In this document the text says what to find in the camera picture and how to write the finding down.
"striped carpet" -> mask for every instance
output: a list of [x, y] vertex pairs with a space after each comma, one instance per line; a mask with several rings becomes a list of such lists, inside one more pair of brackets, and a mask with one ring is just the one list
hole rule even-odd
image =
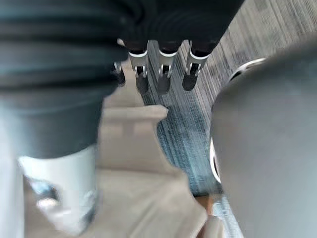
[[[228, 78], [241, 64], [267, 57], [317, 30], [316, 0], [246, 0], [230, 24], [191, 92], [182, 89], [188, 43], [179, 49], [171, 89], [159, 96], [157, 43], [150, 42], [149, 92], [146, 105], [169, 109], [158, 126], [158, 137], [170, 161], [189, 177], [194, 195], [221, 193], [209, 164], [211, 106]], [[226, 221], [227, 237], [239, 237], [238, 228], [225, 198], [215, 213]]]

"gray carpet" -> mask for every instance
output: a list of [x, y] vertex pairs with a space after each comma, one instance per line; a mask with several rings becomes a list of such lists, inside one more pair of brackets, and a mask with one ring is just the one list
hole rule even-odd
[[[182, 89], [188, 43], [182, 45], [171, 90], [164, 96], [156, 90], [157, 44], [150, 43], [151, 88], [144, 101], [169, 108], [167, 119], [158, 126], [158, 137], [170, 161], [188, 174], [195, 195], [221, 192], [209, 164], [211, 106], [232, 71], [247, 61], [270, 56], [316, 30], [316, 0], [246, 0], [191, 92]], [[227, 236], [238, 237], [226, 200], [219, 203], [218, 209], [219, 216], [227, 221]]]

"floor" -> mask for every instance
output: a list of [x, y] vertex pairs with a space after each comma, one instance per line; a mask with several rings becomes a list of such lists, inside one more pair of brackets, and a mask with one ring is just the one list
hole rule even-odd
[[[169, 109], [167, 119], [158, 125], [158, 137], [170, 161], [182, 168], [195, 195], [221, 193], [209, 164], [211, 106], [241, 64], [268, 57], [317, 30], [315, 0], [246, 0], [229, 29], [209, 57], [197, 85], [191, 92], [182, 89], [188, 43], [179, 49], [171, 90], [159, 96], [156, 91], [158, 46], [150, 43], [150, 90], [145, 104], [162, 104]], [[224, 198], [214, 212], [226, 221], [228, 237], [239, 237], [239, 229]]]

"carpet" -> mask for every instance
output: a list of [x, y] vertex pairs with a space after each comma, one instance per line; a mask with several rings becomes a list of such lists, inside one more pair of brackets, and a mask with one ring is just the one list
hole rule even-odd
[[[184, 42], [175, 60], [171, 89], [157, 93], [158, 45], [149, 43], [149, 85], [146, 105], [161, 104], [168, 116], [158, 125], [158, 138], [169, 160], [183, 169], [194, 195], [219, 194], [211, 174], [209, 136], [212, 104], [231, 73], [240, 65], [268, 57], [317, 30], [315, 0], [246, 0], [203, 68], [196, 87], [182, 89], [189, 44]], [[214, 205], [225, 221], [226, 236], [240, 237], [225, 197]]]

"wooden floor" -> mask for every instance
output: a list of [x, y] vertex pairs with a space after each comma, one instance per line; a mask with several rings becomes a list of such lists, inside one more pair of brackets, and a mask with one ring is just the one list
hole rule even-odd
[[[191, 92], [182, 90], [188, 51], [188, 44], [183, 44], [171, 90], [164, 96], [156, 91], [157, 44], [150, 43], [151, 88], [143, 99], [147, 105], [162, 104], [169, 109], [167, 119], [158, 126], [158, 137], [171, 162], [188, 174], [195, 195], [221, 192], [209, 164], [210, 117], [214, 99], [230, 74], [241, 64], [270, 56], [316, 30], [316, 0], [246, 0]], [[215, 206], [214, 212], [227, 221], [227, 236], [238, 237], [226, 199]]]

